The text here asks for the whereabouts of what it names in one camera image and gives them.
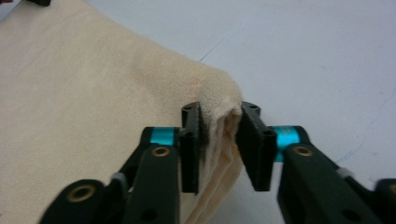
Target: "white surface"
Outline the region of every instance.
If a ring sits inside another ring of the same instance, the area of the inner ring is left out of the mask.
[[[396,177],[395,1],[87,1],[128,29],[229,72],[266,124],[304,126],[364,186]],[[243,173],[210,223],[283,223],[280,170],[277,164],[268,193],[254,192]]]

